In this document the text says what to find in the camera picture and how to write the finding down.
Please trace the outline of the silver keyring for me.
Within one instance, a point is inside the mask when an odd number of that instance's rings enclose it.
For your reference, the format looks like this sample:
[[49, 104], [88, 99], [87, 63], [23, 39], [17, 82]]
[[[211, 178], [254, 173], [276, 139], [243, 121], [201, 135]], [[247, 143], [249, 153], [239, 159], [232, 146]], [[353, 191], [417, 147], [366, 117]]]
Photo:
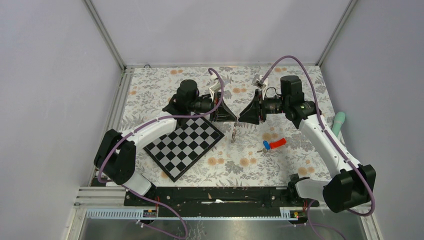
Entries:
[[237, 128], [238, 128], [238, 126], [239, 126], [239, 122], [238, 121], [234, 122], [234, 125], [233, 125], [233, 128], [232, 128], [232, 132], [231, 132], [231, 140], [230, 140], [230, 142], [232, 144], [234, 144], [236, 142]]

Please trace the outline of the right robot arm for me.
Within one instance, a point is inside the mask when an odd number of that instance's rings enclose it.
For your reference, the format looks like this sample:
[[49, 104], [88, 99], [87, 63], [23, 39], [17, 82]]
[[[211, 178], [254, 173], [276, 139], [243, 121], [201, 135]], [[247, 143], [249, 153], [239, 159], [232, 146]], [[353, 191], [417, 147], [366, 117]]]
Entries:
[[302, 81], [296, 75], [280, 79], [280, 94], [267, 97], [265, 80], [256, 80], [253, 99], [240, 113], [241, 123], [259, 125], [267, 115], [284, 114], [313, 145], [324, 161], [331, 179], [313, 180], [294, 174], [288, 183], [287, 201], [293, 206], [305, 200], [325, 202], [331, 211], [354, 212], [354, 208], [370, 203], [370, 216], [376, 208], [373, 195], [376, 171], [370, 165], [363, 165], [356, 159], [333, 133], [318, 107], [316, 100], [306, 101]]

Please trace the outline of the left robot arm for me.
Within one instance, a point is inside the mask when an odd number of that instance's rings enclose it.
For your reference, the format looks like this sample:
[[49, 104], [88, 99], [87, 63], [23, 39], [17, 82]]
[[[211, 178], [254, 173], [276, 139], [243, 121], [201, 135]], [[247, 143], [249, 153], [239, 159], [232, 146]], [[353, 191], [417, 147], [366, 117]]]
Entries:
[[183, 80], [169, 103], [153, 119], [137, 126], [134, 130], [118, 132], [108, 130], [100, 143], [93, 164], [99, 174], [133, 192], [144, 206], [155, 200], [153, 184], [135, 170], [136, 153], [154, 140], [181, 128], [189, 119], [209, 115], [214, 122], [237, 118], [224, 103], [224, 81], [216, 77], [209, 94], [200, 95], [197, 82]]

